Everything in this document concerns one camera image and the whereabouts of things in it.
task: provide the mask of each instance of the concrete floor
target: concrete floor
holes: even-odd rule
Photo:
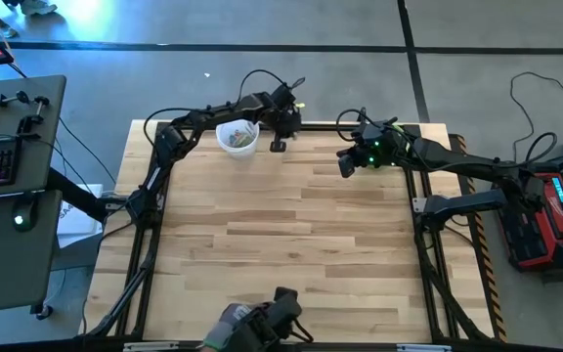
[[[419,46],[563,47],[560,0],[408,0]],[[21,41],[95,41],[154,44],[403,45],[396,0],[221,0],[145,2],[61,0],[58,16],[26,19],[0,4],[0,16]],[[249,14],[260,14],[252,17]],[[333,120],[346,108],[366,106],[375,119],[418,121],[405,54],[195,53],[16,50],[26,74],[65,74],[63,119],[116,174],[129,123],[165,107],[204,107],[232,100],[242,76],[267,68],[288,81],[306,76],[297,91],[306,120]],[[509,99],[509,79],[524,70],[563,82],[563,56],[419,55],[420,78],[432,122],[464,136],[473,154],[511,158],[511,142],[528,125]],[[16,77],[0,66],[0,79]],[[245,90],[274,87],[255,76]],[[563,93],[549,82],[523,77],[516,96],[531,113],[537,135],[552,130],[563,142]],[[65,155],[88,182],[112,184],[65,132]],[[527,143],[520,146],[522,159]],[[54,167],[62,162],[55,158]],[[485,225],[511,342],[563,347],[563,284],[516,273],[506,262],[492,214]],[[54,272],[48,295],[64,272]],[[0,343],[77,334],[91,268],[69,269],[42,322],[28,307],[0,311]]]

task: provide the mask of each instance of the computer mouse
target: computer mouse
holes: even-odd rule
[[[12,208],[12,224],[19,232],[34,228],[38,217],[38,195],[25,193],[20,195]]]

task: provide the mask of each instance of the wooden table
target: wooden table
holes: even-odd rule
[[[116,187],[123,195],[148,170],[142,126],[132,122]],[[444,124],[420,128],[449,145]],[[271,140],[263,132],[257,155],[236,161],[206,132],[175,165],[145,339],[201,340],[229,303],[271,300],[276,286],[287,286],[299,291],[300,321],[319,342],[430,341],[403,171],[358,169],[343,179],[335,152],[349,144],[335,132],[302,132],[284,154],[268,152]],[[434,194],[459,195],[454,174],[430,179]],[[128,221],[115,214],[107,231]],[[133,234],[102,244],[85,309],[89,329],[123,289]],[[442,238],[454,296],[493,335],[473,248],[449,232]],[[130,326],[137,304],[135,297]],[[446,331],[439,299],[437,306]]]

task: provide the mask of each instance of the red power station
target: red power station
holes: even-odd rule
[[[519,271],[563,269],[563,181],[559,173],[537,173],[544,180],[544,209],[525,214],[514,207],[498,211],[509,262]]]

